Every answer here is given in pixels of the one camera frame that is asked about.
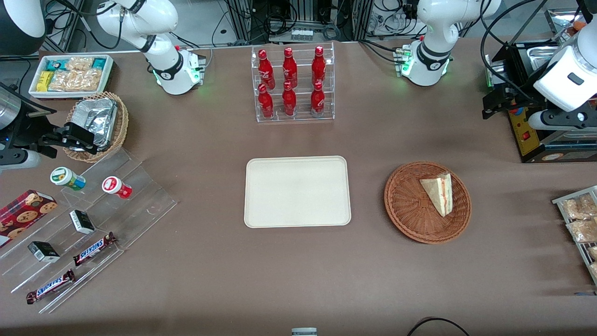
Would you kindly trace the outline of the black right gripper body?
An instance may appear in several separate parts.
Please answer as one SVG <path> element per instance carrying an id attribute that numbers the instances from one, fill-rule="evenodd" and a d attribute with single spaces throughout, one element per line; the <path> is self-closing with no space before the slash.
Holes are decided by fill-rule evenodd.
<path id="1" fill-rule="evenodd" d="M 27 116 L 27 112 L 2 111 L 0 115 L 0 148 L 29 147 L 54 130 L 47 117 Z"/>

